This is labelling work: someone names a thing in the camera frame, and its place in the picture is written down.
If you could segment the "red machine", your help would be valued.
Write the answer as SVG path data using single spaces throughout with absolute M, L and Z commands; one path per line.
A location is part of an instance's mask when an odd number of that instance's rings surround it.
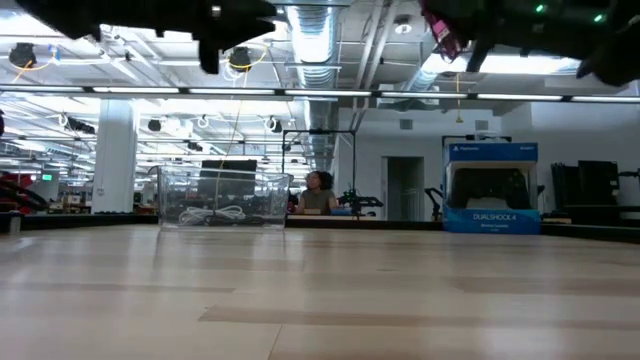
M 0 172 L 0 207 L 12 204 L 23 214 L 47 210 L 49 202 L 29 189 L 33 184 L 31 174 Z

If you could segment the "black table frame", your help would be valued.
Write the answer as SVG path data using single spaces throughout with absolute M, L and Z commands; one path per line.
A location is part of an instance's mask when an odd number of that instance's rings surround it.
M 101 214 L 101 215 L 26 215 L 21 219 L 21 230 L 51 230 L 66 228 L 157 225 L 155 215 Z M 437 222 L 403 222 L 349 219 L 292 219 L 286 220 L 288 228 L 328 228 L 349 230 L 403 230 L 403 231 L 443 231 Z M 640 227 L 612 227 L 595 225 L 569 225 L 543 223 L 541 234 L 568 238 L 589 239 L 640 245 Z

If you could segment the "long ceiling light strip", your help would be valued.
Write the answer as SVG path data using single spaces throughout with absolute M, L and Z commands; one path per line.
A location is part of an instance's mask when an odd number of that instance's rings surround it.
M 282 88 L 202 88 L 132 87 L 0 84 L 0 94 L 31 94 L 66 97 L 129 97 L 160 99 L 384 99 L 384 100 L 460 100 L 509 102 L 561 102 L 640 105 L 640 96 L 501 94 L 473 92 L 410 92 L 380 90 L 282 89 Z

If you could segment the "white pillar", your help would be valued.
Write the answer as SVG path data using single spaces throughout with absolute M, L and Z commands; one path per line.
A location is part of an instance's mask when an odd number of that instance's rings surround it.
M 131 101 L 103 99 L 97 132 L 91 211 L 133 210 L 139 114 Z

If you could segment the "person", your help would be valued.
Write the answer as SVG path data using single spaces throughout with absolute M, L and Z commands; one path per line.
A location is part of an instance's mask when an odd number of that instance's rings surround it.
M 333 176 L 326 171 L 313 171 L 306 177 L 306 189 L 301 193 L 297 214 L 330 215 L 338 207 L 333 192 Z

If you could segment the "black equipment rack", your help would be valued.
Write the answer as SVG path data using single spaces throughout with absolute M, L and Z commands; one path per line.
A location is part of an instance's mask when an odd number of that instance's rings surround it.
M 579 160 L 577 166 L 553 163 L 550 166 L 556 207 L 618 206 L 620 178 L 637 178 L 636 171 L 620 172 L 616 162 Z

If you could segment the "silver ventilation duct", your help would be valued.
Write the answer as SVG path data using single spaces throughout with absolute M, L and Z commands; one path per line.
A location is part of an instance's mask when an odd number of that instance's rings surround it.
M 297 68 L 299 87 L 327 90 L 337 86 L 336 37 L 339 23 L 338 9 L 319 6 L 291 6 L 286 15 L 291 26 L 291 44 Z M 304 120 L 308 130 L 336 130 L 338 105 L 336 101 L 305 100 Z

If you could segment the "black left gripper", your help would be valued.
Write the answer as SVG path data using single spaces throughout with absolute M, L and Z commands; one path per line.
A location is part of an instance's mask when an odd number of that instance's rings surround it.
M 101 0 L 99 23 L 190 33 L 199 40 L 201 69 L 219 73 L 219 18 L 222 38 L 242 43 L 275 30 L 276 7 L 267 0 Z

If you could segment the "black monitor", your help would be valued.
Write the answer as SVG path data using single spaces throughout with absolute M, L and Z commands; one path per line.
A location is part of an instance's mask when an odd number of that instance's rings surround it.
M 256 160 L 206 160 L 198 179 L 198 193 L 219 196 L 253 195 L 257 170 Z

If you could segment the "grey door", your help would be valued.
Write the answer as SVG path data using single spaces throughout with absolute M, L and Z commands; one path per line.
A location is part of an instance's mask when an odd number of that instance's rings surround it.
M 382 158 L 383 217 L 387 221 L 424 220 L 424 159 Z

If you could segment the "clear plastic bin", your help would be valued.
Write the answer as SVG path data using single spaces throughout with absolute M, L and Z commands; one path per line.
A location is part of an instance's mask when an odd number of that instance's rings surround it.
M 166 228 L 282 229 L 291 176 L 256 172 L 253 195 L 209 198 L 198 193 L 201 168 L 162 166 L 157 171 L 158 220 Z

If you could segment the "black background rig frame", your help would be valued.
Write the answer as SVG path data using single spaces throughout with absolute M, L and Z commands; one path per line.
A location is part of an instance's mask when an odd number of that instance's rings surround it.
M 352 158 L 355 158 L 355 140 L 356 140 L 356 132 L 355 131 L 347 131 L 347 130 L 323 130 L 323 129 L 311 129 L 311 130 L 284 130 L 283 131 L 283 139 L 282 139 L 282 153 L 286 152 L 286 147 L 287 147 L 287 142 L 286 142 L 286 135 L 289 133 L 296 133 L 297 135 L 300 134 L 306 134 L 307 137 L 310 139 L 311 142 L 313 142 L 313 138 L 314 137 L 324 137 L 324 138 L 332 138 L 335 139 L 336 137 L 338 137 L 339 135 L 344 135 L 344 134 L 349 134 L 351 136 L 352 139 Z M 333 176 L 333 187 L 335 185 L 335 177 L 332 173 L 330 173 Z M 297 209 L 297 205 L 294 206 L 294 210 L 293 213 L 295 215 L 307 215 L 307 214 L 297 214 L 296 213 L 296 209 Z M 345 211 L 345 209 L 343 208 L 343 205 L 338 203 L 338 207 L 334 208 L 331 211 L 330 215 L 311 215 L 309 214 L 308 216 L 332 216 L 332 215 L 341 215 L 343 212 Z

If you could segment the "blue DualShock 4 box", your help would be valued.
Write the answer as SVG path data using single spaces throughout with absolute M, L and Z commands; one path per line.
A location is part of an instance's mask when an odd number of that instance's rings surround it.
M 445 145 L 444 229 L 456 233 L 538 234 L 537 162 L 535 143 Z

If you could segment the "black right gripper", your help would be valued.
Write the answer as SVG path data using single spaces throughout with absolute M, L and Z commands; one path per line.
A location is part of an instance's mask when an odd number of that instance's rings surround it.
M 495 45 L 546 53 L 590 53 L 586 9 L 573 0 L 450 0 L 448 27 L 475 41 L 466 71 L 478 73 Z

